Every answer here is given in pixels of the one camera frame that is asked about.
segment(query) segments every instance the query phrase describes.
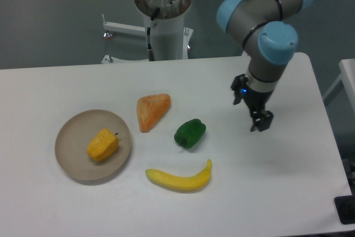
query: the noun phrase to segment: metal stand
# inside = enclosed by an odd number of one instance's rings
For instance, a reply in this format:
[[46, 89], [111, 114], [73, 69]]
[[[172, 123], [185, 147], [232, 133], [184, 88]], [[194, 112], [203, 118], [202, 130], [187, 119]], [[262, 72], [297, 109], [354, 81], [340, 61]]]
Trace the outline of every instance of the metal stand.
[[[121, 34], [131, 34], [134, 36], [140, 36], [140, 37], [146, 37], [146, 31], [144, 27], [138, 27], [138, 26], [132, 26], [132, 25], [127, 25], [127, 24], [121, 24], [121, 23], [115, 23], [115, 22], [107, 22], [105, 20], [105, 16], [101, 14], [102, 20], [103, 20], [103, 27], [104, 27], [104, 38], [108, 39], [107, 36], [110, 38], [113, 38], [113, 33], [121, 33]], [[191, 46], [189, 44], [190, 38], [194, 32], [193, 29], [190, 29], [188, 27], [184, 27], [182, 29], [184, 31], [184, 42], [183, 42], [183, 50], [182, 50], [182, 59], [189, 59], [188, 53], [191, 51]], [[109, 55], [105, 55], [105, 57], [102, 60], [102, 63], [116, 63], [116, 62], [125, 62], [128, 60], [122, 60], [122, 59], [117, 59], [110, 57]]]
[[334, 80], [331, 86], [326, 90], [324, 95], [322, 95], [324, 105], [328, 106], [343, 88], [344, 85], [342, 82], [342, 75], [339, 74], [339, 76]]

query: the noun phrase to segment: white table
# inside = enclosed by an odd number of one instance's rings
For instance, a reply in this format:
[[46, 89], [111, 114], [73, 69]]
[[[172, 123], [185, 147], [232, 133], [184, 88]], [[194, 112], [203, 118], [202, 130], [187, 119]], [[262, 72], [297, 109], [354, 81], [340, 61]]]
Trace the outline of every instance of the white table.
[[[333, 198], [350, 195], [310, 60], [297, 53], [267, 104], [275, 118], [249, 132], [230, 85], [246, 57], [81, 65], [0, 71], [0, 236], [287, 236], [355, 229]], [[140, 133], [138, 98], [169, 93], [171, 109]], [[54, 156], [72, 116], [106, 109], [133, 136], [130, 157], [111, 181], [73, 181]], [[207, 132], [193, 151], [173, 135], [200, 118]], [[193, 175], [212, 160], [203, 190], [158, 187], [147, 168]]]

